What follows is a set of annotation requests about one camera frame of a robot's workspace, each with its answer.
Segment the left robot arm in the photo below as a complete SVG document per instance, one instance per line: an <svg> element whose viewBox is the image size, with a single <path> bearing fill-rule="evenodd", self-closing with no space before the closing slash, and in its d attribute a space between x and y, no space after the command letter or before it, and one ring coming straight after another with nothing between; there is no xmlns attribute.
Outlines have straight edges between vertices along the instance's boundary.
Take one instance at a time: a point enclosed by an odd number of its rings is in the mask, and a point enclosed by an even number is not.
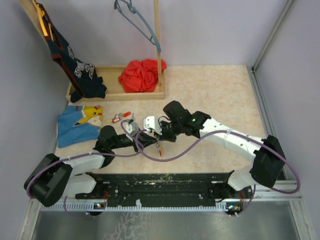
<svg viewBox="0 0 320 240"><path fill-rule="evenodd" d="M156 144L157 139L134 126L126 126L128 134L117 134L113 126L100 130L91 152L77 156L60 158L47 154L24 183L30 198L38 200L43 206L51 207L66 196L88 194L97 199L103 195L104 186L89 171L102 169L117 157L115 149L133 147L133 156L138 155L139 147Z"/></svg>

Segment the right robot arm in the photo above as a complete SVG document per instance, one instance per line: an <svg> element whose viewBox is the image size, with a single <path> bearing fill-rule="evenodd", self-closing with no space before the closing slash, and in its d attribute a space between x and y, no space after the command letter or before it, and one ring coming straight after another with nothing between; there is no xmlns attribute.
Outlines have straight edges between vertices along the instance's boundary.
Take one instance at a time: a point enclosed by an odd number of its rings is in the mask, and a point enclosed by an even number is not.
<svg viewBox="0 0 320 240"><path fill-rule="evenodd" d="M168 103L163 112L166 120L156 120L159 130L154 135L159 140L175 142L180 134L193 136L219 144L250 162L230 174L223 185L227 197L235 198L242 189L254 184L274 187L285 164L282 160L285 154L275 136L261 138L244 134L204 112L190 113L176 100Z"/></svg>

